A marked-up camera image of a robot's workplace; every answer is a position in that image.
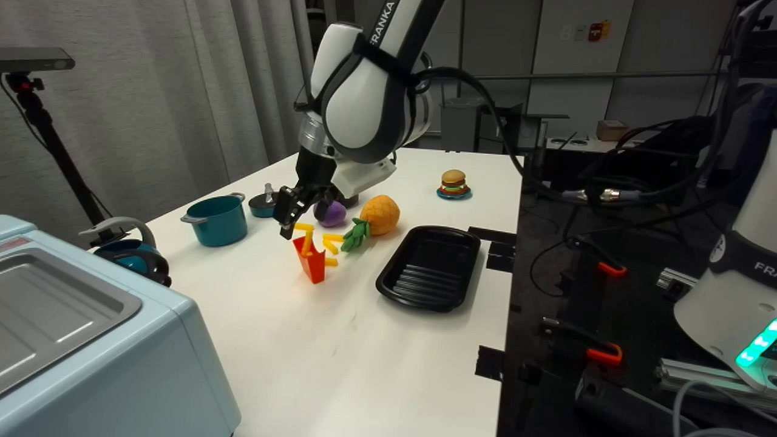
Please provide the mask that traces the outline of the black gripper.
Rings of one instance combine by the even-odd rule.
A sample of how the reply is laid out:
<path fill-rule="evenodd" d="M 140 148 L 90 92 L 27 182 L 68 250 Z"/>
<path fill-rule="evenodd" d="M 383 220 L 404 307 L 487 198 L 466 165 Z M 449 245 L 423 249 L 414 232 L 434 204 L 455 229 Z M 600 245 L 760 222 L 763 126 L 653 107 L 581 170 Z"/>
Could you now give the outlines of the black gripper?
<path fill-rule="evenodd" d="M 293 191 L 281 187 L 275 194 L 272 217 L 281 225 L 279 235 L 292 238 L 301 215 L 315 203 L 329 194 L 361 194 L 369 187 L 387 181 L 396 172 L 396 161 L 383 159 L 377 164 L 336 161 L 333 155 L 315 155 L 305 148 L 295 159 L 295 184 Z"/>

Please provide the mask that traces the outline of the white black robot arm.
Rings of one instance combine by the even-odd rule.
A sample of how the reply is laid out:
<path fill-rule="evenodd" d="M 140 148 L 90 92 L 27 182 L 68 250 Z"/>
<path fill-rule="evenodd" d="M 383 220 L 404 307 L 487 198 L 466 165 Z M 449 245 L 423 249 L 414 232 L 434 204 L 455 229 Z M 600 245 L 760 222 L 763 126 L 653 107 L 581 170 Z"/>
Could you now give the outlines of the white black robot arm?
<path fill-rule="evenodd" d="M 423 75 L 414 63 L 445 0 L 383 0 L 369 29 L 329 24 L 299 106 L 295 184 L 276 192 L 275 220 L 288 238 L 318 203 L 351 200 L 394 176 L 394 153 L 419 138 Z"/>

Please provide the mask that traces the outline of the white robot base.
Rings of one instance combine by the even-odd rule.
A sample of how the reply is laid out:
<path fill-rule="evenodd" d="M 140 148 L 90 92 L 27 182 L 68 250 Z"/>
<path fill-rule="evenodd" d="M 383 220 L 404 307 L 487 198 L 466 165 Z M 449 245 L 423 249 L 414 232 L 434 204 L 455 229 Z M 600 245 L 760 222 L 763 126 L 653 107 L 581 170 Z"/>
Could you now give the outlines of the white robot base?
<path fill-rule="evenodd" d="M 701 279 L 674 305 L 683 334 L 755 394 L 777 391 L 777 135 Z"/>

